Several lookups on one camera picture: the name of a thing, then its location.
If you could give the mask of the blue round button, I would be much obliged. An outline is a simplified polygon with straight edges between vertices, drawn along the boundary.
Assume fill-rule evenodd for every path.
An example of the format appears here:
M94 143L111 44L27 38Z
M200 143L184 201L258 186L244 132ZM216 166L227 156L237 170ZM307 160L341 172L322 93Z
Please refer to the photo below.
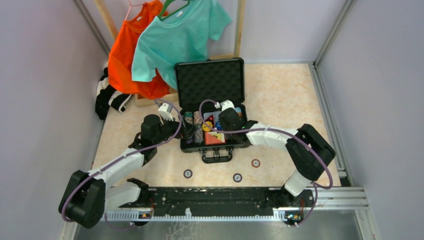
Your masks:
M215 122L215 124L214 124L214 127L217 129L217 130L222 130L222 127L221 127L221 124L220 124L220 122L219 121L216 121Z

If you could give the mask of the red black triangle marker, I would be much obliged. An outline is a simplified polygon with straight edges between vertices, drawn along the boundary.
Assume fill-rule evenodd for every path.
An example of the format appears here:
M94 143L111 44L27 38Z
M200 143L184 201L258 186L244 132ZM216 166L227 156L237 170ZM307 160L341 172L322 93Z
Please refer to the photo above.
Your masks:
M214 124L214 122L215 122L214 115L213 115L213 113L210 113L210 112L209 113L205 113L203 115L203 119L204 119L205 122L210 122L212 124Z

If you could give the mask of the red playing card box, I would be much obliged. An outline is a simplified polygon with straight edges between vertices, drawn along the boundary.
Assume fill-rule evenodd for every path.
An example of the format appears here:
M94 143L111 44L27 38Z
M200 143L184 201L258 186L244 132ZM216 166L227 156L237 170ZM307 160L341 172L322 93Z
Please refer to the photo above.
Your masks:
M225 135L216 131L205 132L204 140L206 145L220 145L226 143Z

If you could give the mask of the yellow round button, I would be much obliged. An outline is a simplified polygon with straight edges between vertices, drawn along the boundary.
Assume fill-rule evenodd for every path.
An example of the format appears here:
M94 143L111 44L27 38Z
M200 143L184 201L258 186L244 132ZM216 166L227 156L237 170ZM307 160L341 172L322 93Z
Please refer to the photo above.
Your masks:
M205 123L202 124L202 130L204 132L210 132L210 131L212 131L213 130L213 127L214 127L214 125L210 121L206 121Z

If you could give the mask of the black poker set case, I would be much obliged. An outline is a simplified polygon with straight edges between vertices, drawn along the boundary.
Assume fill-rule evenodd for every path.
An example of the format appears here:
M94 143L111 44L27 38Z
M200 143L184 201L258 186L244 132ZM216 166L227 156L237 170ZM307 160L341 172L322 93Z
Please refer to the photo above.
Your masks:
M181 114L199 111L202 124L203 114L221 111L216 103L226 100L242 110L242 118L248 121L245 101L245 62L241 57L208 59L203 61L180 62L173 67L177 83L178 103ZM233 150L247 148L250 143L240 136L224 134L226 143L216 145L195 142L195 133L190 140L181 140L184 153L198 152L206 164L225 163L233 158Z

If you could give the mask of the red white chip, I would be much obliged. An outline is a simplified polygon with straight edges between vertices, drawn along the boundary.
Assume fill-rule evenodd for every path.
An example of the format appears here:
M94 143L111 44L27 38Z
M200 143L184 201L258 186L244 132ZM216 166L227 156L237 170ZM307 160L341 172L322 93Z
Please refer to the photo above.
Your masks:
M252 166L253 168L259 168L259 167L261 166L261 162L260 162L260 160L258 160L258 159L253 159L253 160L251 161L251 166Z

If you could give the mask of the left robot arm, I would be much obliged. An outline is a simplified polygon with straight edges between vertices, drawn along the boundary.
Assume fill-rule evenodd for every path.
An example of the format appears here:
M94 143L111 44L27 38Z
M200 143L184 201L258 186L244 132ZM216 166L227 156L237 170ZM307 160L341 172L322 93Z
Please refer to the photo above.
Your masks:
M146 183L130 178L119 186L115 184L146 165L157 154L159 146L172 139L187 140L193 137L195 130L184 118L168 120L155 114L147 115L140 132L121 155L97 169L77 170L70 176L58 206L63 220L90 229L109 210L129 203L146 206L150 200Z

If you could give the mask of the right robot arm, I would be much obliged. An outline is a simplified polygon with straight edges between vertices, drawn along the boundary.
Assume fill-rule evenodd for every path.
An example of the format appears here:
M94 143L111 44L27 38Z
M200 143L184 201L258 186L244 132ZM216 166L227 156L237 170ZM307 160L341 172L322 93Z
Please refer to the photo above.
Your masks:
M234 107L222 107L220 126L226 134L241 137L250 145L285 150L296 170L283 185L281 199L287 206L301 200L301 192L319 179L336 157L335 150L310 124L300 128L274 128L254 120L245 121Z

